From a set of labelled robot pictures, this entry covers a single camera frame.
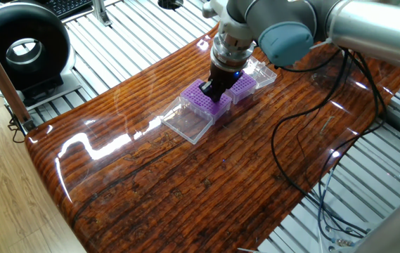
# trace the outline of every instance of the metal grating floor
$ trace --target metal grating floor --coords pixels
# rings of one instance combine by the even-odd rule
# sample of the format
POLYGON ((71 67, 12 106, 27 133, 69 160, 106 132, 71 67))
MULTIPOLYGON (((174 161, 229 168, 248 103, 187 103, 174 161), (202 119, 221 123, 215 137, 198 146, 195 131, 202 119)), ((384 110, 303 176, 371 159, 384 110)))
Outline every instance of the metal grating floor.
POLYGON ((153 0, 107 0, 110 27, 91 12, 64 21, 76 52, 72 73, 82 88, 30 110, 35 124, 102 94, 210 31, 217 18, 203 18, 204 2, 185 0, 174 12, 153 0))
MULTIPOLYGON (((349 222, 377 225, 388 217, 400 205, 400 133, 386 124, 357 141, 337 166, 328 194, 325 202, 349 222)), ((304 198, 258 250, 321 252, 317 212, 304 198)))

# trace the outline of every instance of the transparent lid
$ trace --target transparent lid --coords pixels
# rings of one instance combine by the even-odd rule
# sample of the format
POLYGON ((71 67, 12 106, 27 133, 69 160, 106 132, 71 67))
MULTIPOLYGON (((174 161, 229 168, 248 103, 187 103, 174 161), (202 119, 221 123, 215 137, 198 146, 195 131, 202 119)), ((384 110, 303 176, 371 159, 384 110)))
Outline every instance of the transparent lid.
POLYGON ((214 123, 209 113, 198 109, 182 97, 177 97, 161 117, 163 124, 192 144, 196 144, 214 123))
POLYGON ((256 58, 248 58, 247 67, 243 69, 246 74, 256 80, 256 89, 263 88, 272 84, 278 76, 275 72, 271 71, 265 63, 259 62, 256 58))

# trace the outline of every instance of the wooden floor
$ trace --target wooden floor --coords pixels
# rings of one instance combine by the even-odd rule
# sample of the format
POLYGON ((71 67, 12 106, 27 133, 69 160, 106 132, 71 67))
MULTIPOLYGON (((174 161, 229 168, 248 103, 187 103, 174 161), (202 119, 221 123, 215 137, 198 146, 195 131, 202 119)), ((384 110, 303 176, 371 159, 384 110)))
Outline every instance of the wooden floor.
POLYGON ((0 98, 0 252, 85 252, 52 203, 24 144, 12 142, 10 118, 0 98))

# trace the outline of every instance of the metal bracket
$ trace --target metal bracket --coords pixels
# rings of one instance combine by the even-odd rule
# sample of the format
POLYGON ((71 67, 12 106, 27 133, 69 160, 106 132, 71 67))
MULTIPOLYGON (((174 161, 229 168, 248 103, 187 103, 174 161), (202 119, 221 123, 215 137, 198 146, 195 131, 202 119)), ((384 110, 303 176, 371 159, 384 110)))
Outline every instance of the metal bracket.
POLYGON ((112 24, 109 20, 108 13, 106 12, 104 0, 93 0, 93 15, 105 26, 112 24))
POLYGON ((26 132, 29 133, 31 130, 36 128, 36 125, 34 124, 32 119, 29 119, 29 120, 25 121, 25 123, 23 123, 23 128, 25 128, 26 132))

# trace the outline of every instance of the clear plastic box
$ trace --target clear plastic box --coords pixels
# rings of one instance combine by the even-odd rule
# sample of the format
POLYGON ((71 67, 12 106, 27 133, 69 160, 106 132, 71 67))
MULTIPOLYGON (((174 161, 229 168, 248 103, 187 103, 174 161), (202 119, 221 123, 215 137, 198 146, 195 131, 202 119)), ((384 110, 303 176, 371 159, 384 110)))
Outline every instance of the clear plastic box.
POLYGON ((198 109, 182 97, 177 97, 161 117, 163 124, 192 144, 196 144, 214 123, 211 114, 198 109))
POLYGON ((225 94, 233 99, 236 105, 240 100, 248 97, 256 91, 257 82, 248 74, 243 74, 240 79, 225 94))
POLYGON ((256 89, 264 88, 265 86, 274 83, 278 76, 275 72, 265 66, 265 63, 259 62, 252 56, 248 59, 247 67, 243 70, 246 74, 256 80, 256 89))

